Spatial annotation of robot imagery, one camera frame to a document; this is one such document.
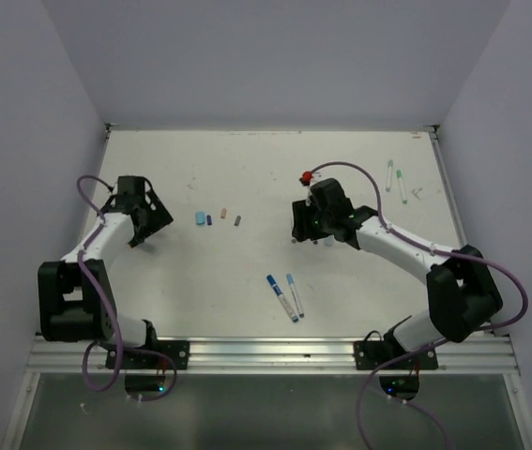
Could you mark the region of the light blue highlighter cap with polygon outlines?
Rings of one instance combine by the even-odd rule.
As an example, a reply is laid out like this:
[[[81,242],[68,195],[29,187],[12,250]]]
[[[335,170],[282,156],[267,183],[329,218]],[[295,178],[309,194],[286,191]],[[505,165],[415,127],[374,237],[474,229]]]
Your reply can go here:
[[[195,214],[195,223],[199,226],[206,224],[206,217],[203,211],[197,211]]]

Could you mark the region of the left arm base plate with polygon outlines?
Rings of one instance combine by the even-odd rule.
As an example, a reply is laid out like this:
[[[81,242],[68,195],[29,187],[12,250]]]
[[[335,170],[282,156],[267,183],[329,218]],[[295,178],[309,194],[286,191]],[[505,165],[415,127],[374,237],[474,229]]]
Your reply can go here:
[[[121,369],[124,370],[186,370],[190,360],[190,342],[157,339],[143,347],[125,347]]]

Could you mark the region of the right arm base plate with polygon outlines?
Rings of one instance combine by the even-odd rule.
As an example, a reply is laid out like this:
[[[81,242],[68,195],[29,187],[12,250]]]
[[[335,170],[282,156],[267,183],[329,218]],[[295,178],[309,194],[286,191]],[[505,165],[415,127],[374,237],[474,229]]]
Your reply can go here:
[[[380,335],[372,331],[365,338],[353,342],[353,355],[357,370],[374,370],[384,363],[403,357],[407,354],[398,341],[390,334]],[[386,370],[401,369],[423,369],[436,370],[439,368],[436,352],[429,351],[404,358],[399,362],[393,363],[386,367]]]

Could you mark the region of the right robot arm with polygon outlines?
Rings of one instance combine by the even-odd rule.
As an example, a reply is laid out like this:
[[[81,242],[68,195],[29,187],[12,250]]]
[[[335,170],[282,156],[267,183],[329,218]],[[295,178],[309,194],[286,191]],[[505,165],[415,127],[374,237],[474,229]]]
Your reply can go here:
[[[355,208],[334,178],[318,181],[313,173],[304,172],[299,181],[309,190],[306,199],[292,203],[292,236],[298,242],[331,236],[383,258],[426,287],[427,309],[398,322],[383,336],[383,355],[392,367],[406,367],[418,349],[442,339],[464,341],[503,307],[476,248],[435,248],[395,229],[376,210],[365,205]]]

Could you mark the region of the light blue highlighter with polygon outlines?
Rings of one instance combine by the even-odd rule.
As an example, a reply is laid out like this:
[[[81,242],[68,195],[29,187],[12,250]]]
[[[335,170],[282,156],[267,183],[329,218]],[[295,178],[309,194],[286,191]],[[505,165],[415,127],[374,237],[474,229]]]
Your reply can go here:
[[[324,240],[324,245],[328,248],[331,248],[334,245],[334,239],[331,236],[329,236],[328,238]]]

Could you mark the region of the light blue capped marker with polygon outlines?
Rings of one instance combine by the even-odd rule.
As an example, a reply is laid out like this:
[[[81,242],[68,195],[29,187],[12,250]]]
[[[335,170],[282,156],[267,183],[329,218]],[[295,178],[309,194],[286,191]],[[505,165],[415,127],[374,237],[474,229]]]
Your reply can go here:
[[[300,299],[300,296],[299,296],[299,293],[296,287],[295,280],[290,273],[286,275],[286,280],[287,280],[287,283],[289,285],[291,294],[295,302],[297,315],[300,319],[302,319],[305,317],[305,311],[304,311],[304,307],[302,305],[302,302],[301,302],[301,299]]]

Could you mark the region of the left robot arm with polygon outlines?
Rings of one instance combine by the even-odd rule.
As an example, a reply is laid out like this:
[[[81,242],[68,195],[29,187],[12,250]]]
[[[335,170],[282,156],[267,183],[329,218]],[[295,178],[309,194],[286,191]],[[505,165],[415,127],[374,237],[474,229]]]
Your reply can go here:
[[[127,348],[139,368],[154,366],[160,345],[149,321],[119,316],[108,271],[127,248],[135,248],[174,221],[153,189],[138,175],[121,175],[97,218],[73,250],[38,269],[40,333],[48,341],[96,341]]]

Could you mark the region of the dark blue capped marker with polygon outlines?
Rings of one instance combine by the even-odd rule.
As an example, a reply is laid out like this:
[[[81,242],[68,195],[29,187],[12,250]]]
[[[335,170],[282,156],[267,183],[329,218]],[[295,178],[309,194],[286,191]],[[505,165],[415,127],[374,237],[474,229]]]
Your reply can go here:
[[[284,311],[285,311],[286,315],[288,316],[288,318],[291,320],[292,323],[297,323],[299,321],[299,318],[296,315],[293,307],[291,306],[291,304],[289,303],[289,301],[285,297],[284,293],[282,292],[282,290],[281,290],[280,286],[278,285],[277,281],[275,280],[275,278],[271,274],[268,274],[266,276],[266,280],[267,280],[269,286],[271,287],[271,289],[273,290],[273,292],[275,293],[275,295],[277,296],[277,298],[278,298],[279,302],[281,303],[281,306],[284,309]]]

